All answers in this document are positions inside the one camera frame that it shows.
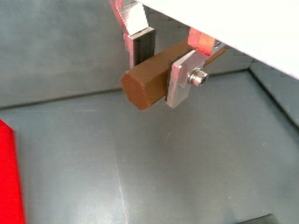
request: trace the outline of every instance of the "brown block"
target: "brown block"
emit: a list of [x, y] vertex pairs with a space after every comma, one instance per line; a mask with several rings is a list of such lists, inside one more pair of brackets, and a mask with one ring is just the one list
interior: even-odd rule
[[170, 65], [190, 50], [184, 40], [125, 72], [120, 82], [128, 100], [138, 109], [148, 109], [165, 96]]

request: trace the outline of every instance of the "white panel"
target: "white panel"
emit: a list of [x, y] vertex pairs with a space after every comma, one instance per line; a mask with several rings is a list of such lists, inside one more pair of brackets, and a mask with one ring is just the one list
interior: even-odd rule
[[299, 79], [299, 2], [137, 0]]

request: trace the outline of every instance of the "gray metal surface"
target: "gray metal surface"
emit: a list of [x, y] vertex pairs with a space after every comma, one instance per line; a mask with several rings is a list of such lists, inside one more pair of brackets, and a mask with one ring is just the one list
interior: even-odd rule
[[249, 70], [299, 127], [299, 80], [256, 60]]
[[238, 224], [277, 224], [276, 217], [272, 214], [268, 214], [262, 217], [254, 218], [253, 220], [246, 220]]
[[27, 224], [299, 220], [299, 134], [246, 73], [210, 77], [176, 109], [140, 112], [114, 92], [0, 118]]

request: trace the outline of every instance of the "red object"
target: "red object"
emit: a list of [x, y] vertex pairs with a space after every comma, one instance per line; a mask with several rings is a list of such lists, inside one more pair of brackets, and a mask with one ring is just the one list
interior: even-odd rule
[[0, 224], [23, 224], [14, 133], [0, 120]]
[[205, 33], [190, 28], [189, 37], [188, 37], [188, 45], [196, 49], [198, 53], [210, 56], [213, 46], [214, 46], [214, 38], [212, 38]]

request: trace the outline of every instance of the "screw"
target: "screw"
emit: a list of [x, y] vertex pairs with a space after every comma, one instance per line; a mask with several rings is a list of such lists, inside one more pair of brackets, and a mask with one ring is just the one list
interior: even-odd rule
[[188, 83], [196, 87], [200, 87], [208, 79], [208, 74], [204, 73], [198, 68], [194, 68], [188, 75]]

